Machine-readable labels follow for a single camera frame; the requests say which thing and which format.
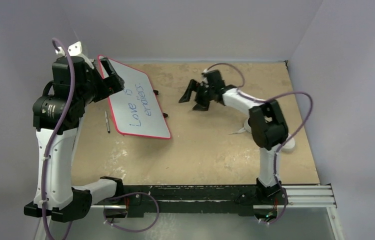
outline cable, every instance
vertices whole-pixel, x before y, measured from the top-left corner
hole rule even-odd
[[[128,228],[124,228],[124,227],[121,227],[121,226],[117,226],[115,225],[114,223],[111,223],[107,220],[107,216],[105,215],[105,210],[103,210],[103,218],[105,219],[105,221],[103,222],[103,224],[108,224],[110,225],[111,227],[114,227],[116,229],[120,229],[120,230],[123,230],[123,231],[126,231],[126,232],[129,232],[129,233],[141,233],[141,232],[144,232],[146,230],[149,230],[150,228],[152,228],[155,223],[157,223],[158,221],[158,218],[160,217],[160,208],[158,207],[158,202],[157,200],[155,200],[154,197],[152,197],[151,195],[145,193],[145,192],[141,192],[141,191],[138,191],[138,192],[132,192],[132,193],[127,193],[127,194],[124,194],[124,195],[121,195],[121,196],[116,196],[116,197],[111,197],[111,198],[107,198],[107,200],[119,200],[121,198],[125,198],[125,197],[128,197],[128,196],[133,196],[133,195],[146,195],[148,197],[150,197],[150,199],[152,199],[153,203],[155,204],[156,206],[156,216],[155,216],[155,220],[151,223],[151,225],[149,225],[148,227],[145,227],[143,229],[140,229],[140,230],[133,230],[133,229],[128,229]]]
[[[61,125],[64,122],[64,119],[67,115],[67,112],[70,108],[71,101],[73,100],[73,94],[74,94],[74,87],[76,83],[75,79],[75,73],[74,73],[74,66],[73,66],[73,61],[71,59],[71,56],[68,52],[68,49],[64,46],[64,44],[58,40],[57,38],[52,38],[52,44],[53,47],[59,51],[58,46],[61,47],[64,52],[65,52],[65,57],[67,58],[68,61],[68,66],[69,66],[69,74],[70,74],[70,87],[69,87],[69,93],[68,93],[68,98],[65,103],[64,109],[62,110],[62,114],[59,117],[58,122],[56,123],[55,128],[53,129],[52,134],[50,135],[49,141],[46,144],[46,147],[44,149],[44,154],[43,154],[43,165],[42,165],[42,172],[41,172],[41,184],[40,184],[40,191],[41,191],[41,199],[42,199],[42,219],[43,219],[43,227],[46,232],[46,236],[50,240],[54,240],[54,237],[51,234],[51,231],[48,226],[48,219],[46,217],[46,208],[47,208],[47,202],[48,199],[46,198],[46,171],[48,169],[48,160],[50,158],[50,151],[52,147],[52,143],[54,142],[55,137],[57,136],[58,130],[60,129]],[[66,239],[69,232],[70,228],[72,225],[72,221],[68,224],[67,230],[65,231],[64,237],[62,239]]]
[[[286,210],[286,206],[288,205],[288,194],[286,193],[286,190],[282,187],[282,184],[279,182],[277,172],[276,172],[276,170],[277,170],[277,157],[278,157],[278,154],[280,153],[281,149],[283,148],[283,146],[286,145],[286,143],[289,142],[289,140],[291,140],[295,135],[297,135],[297,133],[301,130],[301,128],[303,128],[305,123],[310,118],[311,112],[313,111],[313,105],[314,105],[313,98],[311,97],[311,95],[309,95],[308,93],[306,93],[304,91],[289,91],[289,92],[285,92],[285,93],[276,95],[274,97],[271,97],[267,100],[258,100],[256,98],[249,97],[249,96],[243,94],[240,91],[240,88],[245,86],[245,82],[246,82],[245,76],[242,74],[241,70],[239,70],[239,68],[237,68],[233,64],[226,63],[226,62],[215,63],[215,64],[211,65],[210,67],[208,67],[207,69],[205,69],[204,73],[208,72],[211,68],[213,68],[215,66],[218,66],[218,65],[229,66],[232,69],[234,69],[240,75],[240,77],[242,78],[242,84],[236,88],[236,92],[239,96],[243,97],[244,99],[254,101],[256,103],[261,103],[261,104],[268,103],[270,101],[273,101],[275,99],[285,97],[285,96],[288,96],[288,95],[305,95],[309,99],[309,110],[308,110],[305,118],[303,119],[302,123],[282,144],[279,145],[278,148],[276,148],[276,151],[274,153],[274,158],[273,158],[273,169],[274,169],[273,171],[274,172],[273,172],[273,175],[274,175],[274,179],[276,180],[277,185],[279,186],[279,188],[282,192],[282,196],[284,196],[283,197],[284,198],[283,209],[281,210],[280,214],[278,214],[277,217],[273,221],[266,222],[266,224],[274,224],[275,222],[277,222],[283,216],[283,214],[285,213],[285,210]]]

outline gray wall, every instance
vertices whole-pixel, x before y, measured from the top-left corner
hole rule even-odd
[[[375,239],[375,1],[324,0],[290,62],[293,87],[314,96],[306,126],[322,183],[344,230]],[[302,113],[308,107],[299,99]]]
[[[284,61],[322,0],[61,0],[91,56]]]
[[[0,1],[0,239],[33,239],[37,228],[23,206],[36,193],[32,105],[52,79],[52,37],[76,41],[56,0]]]

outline wooden surface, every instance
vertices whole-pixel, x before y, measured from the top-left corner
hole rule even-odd
[[[192,111],[190,102],[178,103],[189,80],[200,80],[209,63],[131,64],[148,74],[167,119],[172,139],[123,136],[111,126],[107,133],[107,100],[87,108],[72,167],[74,185],[95,182],[102,176],[122,178],[128,185],[254,184],[260,172],[259,148],[248,132],[239,130],[247,116],[212,102],[209,111]],[[244,73],[247,94],[266,99],[292,90],[284,63],[235,64]],[[226,84],[239,85],[240,77],[218,66]],[[292,133],[301,123],[294,96],[279,100]],[[304,130],[295,136],[292,153],[282,153],[280,176],[284,184],[319,183]]]

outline marker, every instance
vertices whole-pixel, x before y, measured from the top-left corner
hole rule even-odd
[[[107,111],[105,111],[105,122],[106,122],[106,130],[110,134],[111,133],[111,129],[110,129],[110,122],[108,121],[108,113],[107,113]]]

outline purple cable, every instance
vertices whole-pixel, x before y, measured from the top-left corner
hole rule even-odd
[[[48,226],[48,219],[46,217],[46,208],[47,208],[47,202],[48,201],[47,201],[46,192],[45,192],[45,189],[46,189],[46,171],[48,169],[49,153],[51,151],[52,143],[54,142],[54,139],[57,136],[58,130],[60,129],[61,125],[63,124],[64,119],[67,115],[67,112],[70,108],[71,101],[73,100],[74,87],[76,85],[73,61],[71,59],[71,56],[70,56],[67,48],[64,46],[64,44],[60,40],[56,39],[55,37],[52,38],[52,44],[53,44],[53,47],[57,51],[59,51],[59,49],[58,49],[58,46],[59,46],[65,52],[65,57],[67,58],[68,66],[69,66],[70,87],[69,87],[68,98],[67,98],[67,101],[65,103],[64,109],[62,110],[62,114],[59,117],[58,123],[56,124],[55,128],[53,129],[52,135],[50,135],[49,141],[46,144],[46,147],[44,149],[44,154],[43,154],[44,160],[43,160],[43,165],[42,165],[41,183],[40,183],[40,185],[41,185],[40,186],[41,198],[42,198],[42,201],[43,201],[43,203],[42,203],[42,219],[43,219],[43,227],[44,227],[44,230],[46,232],[46,236],[50,240],[54,240],[54,237],[51,234],[51,231],[50,231],[49,226]],[[67,238],[67,236],[70,232],[70,228],[71,228],[72,223],[73,222],[71,221],[68,224],[67,230],[66,230],[66,232],[64,234],[64,237],[62,239],[65,240]]]
[[[155,200],[154,197],[152,197],[151,195],[147,194],[147,193],[144,193],[144,192],[132,192],[132,193],[128,193],[128,194],[124,194],[124,195],[121,195],[121,196],[117,196],[117,197],[111,197],[111,198],[108,198],[108,200],[119,200],[121,198],[125,198],[125,197],[128,197],[128,196],[133,196],[133,195],[146,195],[148,197],[150,197],[150,199],[152,199],[153,203],[155,204],[156,206],[156,216],[155,216],[155,220],[152,222],[151,225],[149,225],[148,227],[145,227],[144,229],[140,229],[140,230],[133,230],[133,229],[128,229],[128,228],[124,228],[124,227],[121,227],[121,226],[117,226],[115,225],[114,223],[111,223],[107,220],[107,216],[105,215],[105,210],[103,211],[103,218],[105,219],[105,223],[107,223],[108,225],[110,225],[111,227],[114,227],[116,229],[120,229],[120,230],[123,230],[123,231],[126,231],[126,232],[129,232],[129,233],[141,233],[141,232],[144,232],[150,228],[152,228],[155,223],[157,223],[158,221],[158,217],[160,216],[160,208],[158,207],[158,202],[157,200]]]
[[[276,148],[276,151],[274,153],[274,158],[273,158],[273,169],[274,169],[274,172],[273,172],[273,175],[274,175],[274,179],[276,180],[277,185],[279,186],[279,188],[282,191],[282,194],[284,195],[284,197],[283,197],[284,198],[283,209],[281,210],[280,214],[273,221],[266,222],[267,224],[274,224],[275,222],[277,222],[283,216],[283,214],[285,213],[285,210],[286,210],[286,206],[288,205],[288,194],[286,193],[286,190],[282,187],[282,185],[279,182],[279,179],[278,179],[278,177],[276,175],[277,174],[277,172],[276,172],[276,169],[277,169],[277,157],[278,157],[278,154],[280,153],[280,151],[282,150],[283,146],[286,145],[286,143],[289,140],[291,140],[295,135],[298,134],[298,132],[301,130],[301,128],[305,125],[305,123],[310,118],[311,112],[313,111],[313,105],[314,105],[313,98],[311,97],[310,94],[308,94],[308,93],[306,93],[304,91],[289,91],[289,92],[285,92],[285,93],[279,94],[277,96],[271,97],[271,98],[269,98],[267,100],[258,100],[258,99],[255,99],[253,97],[249,97],[249,96],[243,94],[242,91],[240,91],[240,88],[242,88],[243,86],[245,86],[245,76],[242,74],[241,70],[239,70],[239,68],[235,67],[233,64],[226,63],[226,62],[215,63],[215,64],[211,65],[210,67],[208,67],[207,69],[205,69],[204,72],[206,73],[206,72],[208,72],[209,69],[211,69],[211,68],[213,68],[215,66],[218,66],[218,65],[229,66],[232,69],[234,69],[240,75],[240,77],[242,78],[242,84],[236,88],[236,92],[237,92],[237,94],[239,96],[241,96],[244,99],[247,99],[247,100],[250,100],[250,101],[253,101],[253,102],[256,102],[256,103],[260,103],[260,104],[268,103],[268,102],[273,101],[275,99],[278,99],[278,98],[281,98],[281,97],[285,97],[285,96],[288,96],[288,95],[295,95],[295,94],[305,95],[309,99],[309,110],[308,110],[308,112],[307,112],[304,120],[299,125],[299,127],[290,135],[290,137],[288,137],[282,144],[279,145],[278,148]]]

